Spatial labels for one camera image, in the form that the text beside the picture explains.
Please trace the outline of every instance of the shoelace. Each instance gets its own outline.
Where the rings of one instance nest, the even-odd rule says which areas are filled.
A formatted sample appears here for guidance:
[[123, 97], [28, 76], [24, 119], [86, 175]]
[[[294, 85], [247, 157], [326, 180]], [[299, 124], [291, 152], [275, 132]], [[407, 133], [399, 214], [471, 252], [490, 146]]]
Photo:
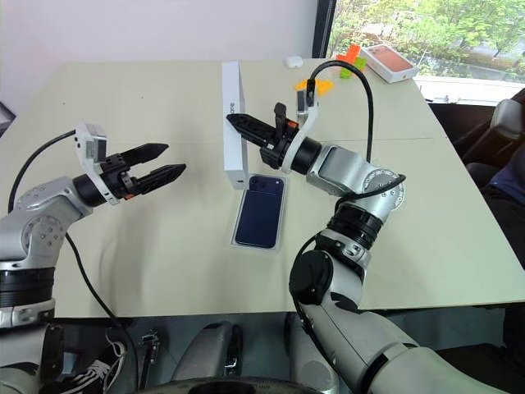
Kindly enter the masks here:
[[95, 376], [97, 378], [100, 378], [104, 380], [104, 377], [109, 372], [110, 366], [103, 363], [100, 360], [95, 360], [87, 369], [85, 373], [82, 373], [81, 375], [76, 376], [73, 379], [73, 382], [82, 383], [83, 381], [88, 379], [92, 379]]
[[[116, 342], [109, 339], [109, 336], [107, 335], [107, 329], [104, 335], [106, 336], [106, 341], [108, 341], [111, 344], [113, 348], [113, 352], [115, 353], [117, 357], [113, 365], [108, 370], [106, 377], [103, 380], [102, 390], [103, 390], [103, 394], [106, 394], [106, 392], [110, 389], [110, 387], [115, 382], [118, 374], [121, 372], [122, 365], [124, 364], [121, 361], [123, 361], [124, 357], [126, 356], [126, 351], [125, 350], [122, 351], [122, 349], [116, 344]], [[109, 384], [107, 384], [107, 380], [109, 379], [109, 376], [112, 374], [113, 371], [115, 371], [115, 374], [113, 375], [113, 379], [111, 380]]]
[[89, 367], [88, 372], [93, 371], [99, 378], [104, 379], [109, 372], [110, 366], [100, 360], [95, 360]]

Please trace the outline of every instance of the white small object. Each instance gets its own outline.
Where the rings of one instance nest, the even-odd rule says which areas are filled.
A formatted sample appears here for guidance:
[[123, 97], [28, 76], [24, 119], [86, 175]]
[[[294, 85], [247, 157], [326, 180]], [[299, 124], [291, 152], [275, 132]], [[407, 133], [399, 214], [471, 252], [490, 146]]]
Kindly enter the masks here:
[[414, 78], [419, 72], [417, 66], [388, 45], [379, 44], [369, 48], [362, 48], [359, 56], [367, 59], [367, 66], [372, 68], [389, 84], [400, 80], [409, 80]]
[[248, 148], [226, 119], [230, 113], [244, 112], [243, 86], [238, 62], [222, 63], [222, 142], [224, 171], [234, 189], [249, 188]]
[[285, 64], [288, 68], [299, 68], [303, 66], [303, 58], [301, 56], [290, 56], [285, 59]]

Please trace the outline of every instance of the green object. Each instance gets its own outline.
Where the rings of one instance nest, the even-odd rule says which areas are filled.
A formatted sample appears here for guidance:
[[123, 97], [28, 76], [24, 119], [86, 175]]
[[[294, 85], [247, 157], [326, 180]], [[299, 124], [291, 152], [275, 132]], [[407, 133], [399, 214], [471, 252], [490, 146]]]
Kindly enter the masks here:
[[364, 70], [364, 67], [367, 65], [367, 59], [364, 57], [358, 57], [355, 59], [354, 66], [360, 71]]
[[341, 68], [341, 73], [339, 76], [344, 80], [348, 80], [349, 78], [352, 78], [352, 73], [345, 68]]
[[[358, 70], [360, 71], [364, 70], [364, 67], [366, 65], [367, 65], [367, 59], [365, 59], [364, 57], [358, 57], [357, 59], [355, 59], [354, 66]], [[346, 70], [345, 68], [341, 67], [341, 73], [339, 77], [342, 78], [343, 80], [348, 80], [352, 78], [352, 72], [350, 70]]]

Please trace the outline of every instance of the black wire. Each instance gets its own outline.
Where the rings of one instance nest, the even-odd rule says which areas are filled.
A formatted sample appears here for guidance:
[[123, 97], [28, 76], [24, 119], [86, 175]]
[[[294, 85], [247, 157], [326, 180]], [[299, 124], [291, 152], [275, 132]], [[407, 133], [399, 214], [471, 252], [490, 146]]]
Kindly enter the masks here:
[[52, 140], [49, 140], [44, 145], [42, 145], [40, 148], [36, 149], [33, 154], [25, 161], [24, 165], [18, 172], [18, 175], [16, 176], [15, 182], [13, 183], [13, 186], [11, 188], [11, 193], [9, 194], [9, 201], [7, 203], [7, 213], [10, 213], [15, 208], [15, 197], [16, 197], [16, 190], [18, 189], [18, 186], [20, 185], [20, 182], [22, 181], [22, 177], [24, 176], [25, 172], [31, 165], [31, 163], [37, 158], [39, 154], [41, 154], [45, 149], [49, 148], [51, 145], [56, 144], [56, 142], [60, 140], [64, 140], [67, 137], [71, 137], [75, 134], [75, 131], [68, 131], [67, 133], [64, 133], [62, 135], [59, 135], [58, 137], [53, 138]]
[[368, 84], [367, 77], [364, 76], [364, 74], [356, 66], [352, 66], [350, 63], [343, 62], [341, 60], [329, 60], [328, 62], [321, 63], [319, 66], [316, 67], [315, 70], [312, 71], [310, 80], [315, 80], [315, 77], [317, 76], [317, 74], [319, 74], [325, 68], [334, 67], [334, 66], [343, 67], [346, 70], [353, 72], [361, 80], [361, 83], [363, 84], [363, 87], [365, 91], [367, 92], [367, 101], [368, 101], [367, 162], [370, 163], [370, 160], [372, 158], [372, 137], [373, 137], [373, 126], [374, 126], [374, 102], [372, 99], [372, 89], [370, 89], [370, 85]]
[[[9, 201], [7, 203], [7, 213], [10, 213], [15, 208], [15, 197], [16, 197], [16, 190], [18, 189], [18, 186], [20, 185], [22, 181], [22, 177], [24, 176], [27, 169], [30, 167], [31, 163], [41, 154], [45, 149], [49, 148], [51, 145], [56, 144], [56, 142], [64, 140], [67, 137], [71, 137], [75, 134], [75, 131], [68, 131], [67, 133], [64, 133], [62, 135], [59, 135], [58, 137], [53, 138], [52, 140], [46, 142], [44, 145], [42, 145], [40, 148], [36, 149], [33, 154], [30, 155], [30, 157], [25, 161], [24, 165], [16, 175], [15, 182], [13, 183], [13, 186], [11, 188], [11, 193], [9, 194]], [[135, 347], [135, 343], [131, 339], [130, 334], [128, 333], [128, 330], [124, 326], [122, 326], [121, 322], [118, 321], [115, 314], [107, 307], [107, 305], [104, 303], [104, 301], [100, 298], [96, 290], [93, 288], [93, 285], [89, 281], [88, 275], [86, 274], [84, 270], [84, 265], [82, 264], [82, 259], [80, 258], [79, 250], [77, 249], [75, 242], [71, 239], [70, 235], [66, 233], [66, 240], [73, 249], [73, 254], [75, 255], [76, 263], [80, 270], [80, 275], [84, 279], [84, 282], [86, 286], [89, 289], [89, 292], [94, 297], [94, 299], [98, 302], [100, 307], [104, 309], [104, 312], [106, 312], [107, 316], [110, 318], [112, 323], [117, 327], [119, 330], [122, 331], [123, 335], [126, 337], [126, 340], [130, 343], [131, 349], [133, 350], [133, 356], [135, 358], [135, 390], [139, 390], [139, 358], [137, 357], [137, 348]]]
[[303, 252], [306, 250], [306, 248], [308, 248], [308, 245], [310, 245], [312, 242], [315, 241], [315, 239], [317, 238], [317, 236], [319, 235], [319, 233], [317, 233], [315, 236], [311, 236], [308, 241], [304, 242], [303, 246], [301, 246], [301, 249], [299, 249], [299, 252], [297, 252], [297, 254], [295, 255], [295, 260], [294, 260], [294, 263], [295, 261], [297, 261], [297, 259], [299, 258], [299, 256], [301, 254], [303, 254]]
[[398, 174], [398, 177], [395, 178], [392, 182], [387, 183], [386, 185], [382, 187], [378, 187], [375, 190], [368, 191], [367, 193], [348, 193], [347, 195], [341, 197], [336, 202], [336, 212], [337, 209], [339, 209], [339, 206], [347, 201], [357, 201], [358, 199], [366, 199], [367, 197], [373, 197], [374, 195], [380, 195], [381, 193], [385, 193], [388, 190], [394, 189], [396, 186], [400, 185], [404, 182], [404, 180], [407, 179], [407, 177], [403, 174]]
[[89, 292], [93, 296], [93, 298], [98, 302], [100, 307], [104, 309], [104, 312], [106, 312], [109, 319], [112, 321], [113, 325], [117, 327], [119, 330], [122, 331], [124, 336], [126, 337], [126, 340], [131, 344], [131, 349], [133, 350], [133, 356], [135, 358], [135, 390], [139, 390], [139, 359], [137, 358], [137, 348], [135, 346], [135, 343], [133, 339], [131, 339], [131, 335], [126, 330], [126, 328], [121, 324], [121, 322], [118, 321], [118, 318], [115, 316], [115, 314], [112, 312], [111, 309], [104, 303], [102, 298], [100, 298], [100, 295], [98, 295], [97, 291], [94, 289], [93, 285], [91, 284], [91, 281], [88, 278], [88, 274], [86, 273], [84, 269], [84, 265], [82, 264], [82, 259], [80, 258], [79, 250], [76, 248], [75, 242], [71, 239], [70, 235], [66, 233], [66, 240], [73, 249], [73, 254], [75, 255], [76, 264], [79, 267], [80, 275], [82, 275], [82, 278], [84, 279], [85, 285], [88, 287]]

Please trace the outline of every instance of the blue smartphone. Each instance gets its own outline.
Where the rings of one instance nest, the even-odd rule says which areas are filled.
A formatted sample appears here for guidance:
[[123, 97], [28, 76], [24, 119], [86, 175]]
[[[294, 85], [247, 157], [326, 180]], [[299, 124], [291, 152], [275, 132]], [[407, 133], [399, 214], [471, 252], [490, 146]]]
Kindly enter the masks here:
[[277, 243], [285, 183], [280, 178], [254, 175], [244, 192], [235, 242], [271, 249]]

